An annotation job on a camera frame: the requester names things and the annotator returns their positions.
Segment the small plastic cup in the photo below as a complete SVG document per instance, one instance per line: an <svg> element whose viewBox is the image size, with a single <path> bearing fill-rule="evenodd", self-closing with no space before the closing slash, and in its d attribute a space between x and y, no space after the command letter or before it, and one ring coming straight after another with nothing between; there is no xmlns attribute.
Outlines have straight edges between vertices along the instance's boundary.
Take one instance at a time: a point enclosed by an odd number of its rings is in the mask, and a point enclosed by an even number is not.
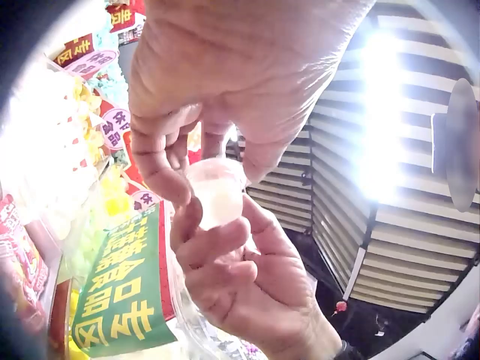
<svg viewBox="0 0 480 360"><path fill-rule="evenodd" d="M200 228L209 230L241 216L247 178L240 162L227 158L201 160L188 167L187 179L202 204Z"/></svg>

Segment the green banner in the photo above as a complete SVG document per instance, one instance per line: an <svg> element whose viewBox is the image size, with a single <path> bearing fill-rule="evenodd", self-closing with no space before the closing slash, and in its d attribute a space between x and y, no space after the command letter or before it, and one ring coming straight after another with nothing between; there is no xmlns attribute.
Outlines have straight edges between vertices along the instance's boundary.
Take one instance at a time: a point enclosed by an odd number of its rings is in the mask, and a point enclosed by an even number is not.
<svg viewBox="0 0 480 360"><path fill-rule="evenodd" d="M110 231L80 293L72 337L91 358L175 341L162 312L159 205Z"/></svg>

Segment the pink label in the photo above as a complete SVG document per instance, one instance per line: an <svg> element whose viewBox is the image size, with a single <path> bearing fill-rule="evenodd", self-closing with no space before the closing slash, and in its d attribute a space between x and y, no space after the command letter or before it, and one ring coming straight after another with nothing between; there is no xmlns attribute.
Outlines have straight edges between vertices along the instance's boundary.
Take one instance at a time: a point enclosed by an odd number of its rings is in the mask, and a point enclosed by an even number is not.
<svg viewBox="0 0 480 360"><path fill-rule="evenodd" d="M160 202L160 198L150 190L140 190L132 194L133 208L138 212L145 211Z"/></svg>
<svg viewBox="0 0 480 360"><path fill-rule="evenodd" d="M130 130L130 113L121 108L113 108L103 115L102 125L105 145L111 150L123 148L123 133Z"/></svg>
<svg viewBox="0 0 480 360"><path fill-rule="evenodd" d="M117 57L118 52L115 50L94 51L72 62L65 70L88 80L99 70L110 65Z"/></svg>

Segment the wristwatch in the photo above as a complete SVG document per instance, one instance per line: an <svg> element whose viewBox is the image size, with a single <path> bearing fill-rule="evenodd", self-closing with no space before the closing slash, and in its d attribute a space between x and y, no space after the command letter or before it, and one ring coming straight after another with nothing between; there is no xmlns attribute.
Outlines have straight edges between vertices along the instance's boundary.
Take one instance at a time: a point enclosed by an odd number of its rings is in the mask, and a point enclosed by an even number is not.
<svg viewBox="0 0 480 360"><path fill-rule="evenodd" d="M364 360L363 356L345 340L342 340L342 349L334 360Z"/></svg>

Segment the white wall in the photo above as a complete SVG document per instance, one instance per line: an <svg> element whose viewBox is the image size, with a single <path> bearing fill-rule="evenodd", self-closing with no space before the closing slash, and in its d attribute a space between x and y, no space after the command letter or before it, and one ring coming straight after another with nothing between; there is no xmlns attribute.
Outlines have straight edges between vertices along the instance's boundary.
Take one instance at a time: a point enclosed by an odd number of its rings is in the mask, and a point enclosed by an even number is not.
<svg viewBox="0 0 480 360"><path fill-rule="evenodd" d="M421 351L446 360L463 340L460 326L468 321L479 302L480 266L475 266L427 322L371 360L407 360Z"/></svg>

